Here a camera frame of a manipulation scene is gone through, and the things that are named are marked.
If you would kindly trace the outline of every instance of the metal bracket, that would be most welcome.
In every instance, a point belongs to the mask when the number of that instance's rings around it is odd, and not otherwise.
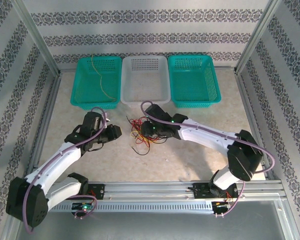
[[[230,185],[226,190],[211,191],[211,187],[208,182],[195,182],[192,184],[192,187],[188,187],[188,189],[193,191],[194,199],[228,199],[229,196],[227,193],[232,198],[237,198],[239,196],[238,188],[235,183]]]
[[[88,195],[95,196],[98,200],[103,200],[105,195],[104,184],[91,184],[88,185]]]

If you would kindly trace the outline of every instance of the white basket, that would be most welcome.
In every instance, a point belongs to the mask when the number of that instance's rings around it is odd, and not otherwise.
[[[127,56],[122,61],[121,102],[130,107],[150,100],[170,101],[168,62],[164,56]]]

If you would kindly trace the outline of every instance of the yellow wire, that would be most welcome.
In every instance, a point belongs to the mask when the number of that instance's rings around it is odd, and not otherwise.
[[[112,97],[112,96],[109,96],[103,89],[102,87],[102,75],[98,72],[98,70],[95,68],[95,65],[94,65],[94,61],[93,61],[93,58],[94,58],[94,54],[92,53],[91,54],[91,64],[92,64],[92,67],[93,69],[95,70],[95,72],[100,76],[100,88],[102,90],[102,92],[104,93],[104,95],[106,95],[108,98],[110,99],[113,99],[113,102],[117,101],[116,98]]]
[[[137,136],[131,136],[131,134],[132,133],[137,133]],[[132,137],[132,138],[138,138],[139,140],[144,140],[145,142],[146,141],[149,141],[150,143],[154,143],[154,141],[152,141],[152,140],[150,140],[150,139],[147,139],[146,137],[144,137],[144,136],[142,136],[138,131],[132,131],[131,133],[130,133],[130,137]]]

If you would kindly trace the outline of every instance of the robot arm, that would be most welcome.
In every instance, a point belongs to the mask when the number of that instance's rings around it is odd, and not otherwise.
[[[252,135],[241,130],[240,133],[225,132],[199,124],[187,116],[175,114],[171,117],[158,105],[152,104],[145,112],[162,121],[201,126],[214,132],[222,133],[236,139],[241,139],[252,144],[257,144]],[[146,121],[141,126],[141,133],[146,137],[155,135],[174,137],[180,140],[192,141],[203,146],[212,148],[228,158],[228,165],[218,170],[210,180],[210,191],[220,196],[223,191],[239,180],[250,181],[262,159],[262,152],[237,141],[220,137],[211,132],[188,126],[178,126],[159,123],[155,120]]]
[[[11,181],[6,204],[6,212],[23,220],[22,209],[26,191],[30,183],[37,174],[46,166],[46,164],[56,155],[62,153],[65,149],[89,139],[100,129],[103,118],[97,112],[88,112],[83,120],[82,125],[78,125],[72,133],[65,138],[65,143],[59,150],[33,173],[25,178],[16,177]],[[46,217],[48,211],[55,205],[74,195],[86,195],[88,191],[88,179],[80,174],[71,173],[67,178],[57,184],[55,181],[65,170],[74,162],[79,160],[86,152],[96,151],[101,148],[92,149],[94,144],[105,144],[116,140],[121,136],[121,129],[116,125],[108,125],[102,130],[101,134],[85,144],[61,154],[53,163],[51,163],[42,172],[41,176],[31,188],[26,205],[26,216],[28,225],[31,227],[38,226]]]

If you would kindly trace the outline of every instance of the floor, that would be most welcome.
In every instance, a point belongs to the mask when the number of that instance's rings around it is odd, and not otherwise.
[[[85,240],[285,239],[273,202],[240,202],[235,208],[231,217],[217,219],[210,214],[195,213],[96,212],[77,220],[69,212],[51,212],[32,235],[22,226],[17,239],[78,240],[82,236]]]
[[[217,70],[216,74],[222,96],[220,103],[209,108],[178,109],[169,102],[161,107],[171,115],[180,113],[219,130],[250,131],[233,70]],[[39,165],[59,149],[65,137],[82,123],[86,114],[86,111],[70,104],[74,77],[74,72],[62,75]],[[140,118],[141,110],[119,103],[116,109],[107,113],[110,124],[121,127],[122,136],[105,144],[102,150],[87,152],[66,170],[62,178],[76,172],[98,182],[209,180],[215,171],[227,165],[227,158],[219,152],[175,138],[168,139],[165,144],[152,144],[149,154],[140,156],[131,147],[136,147],[140,153],[147,149],[137,146],[130,137],[131,127],[126,116]],[[264,180],[265,177],[256,174],[253,179]]]

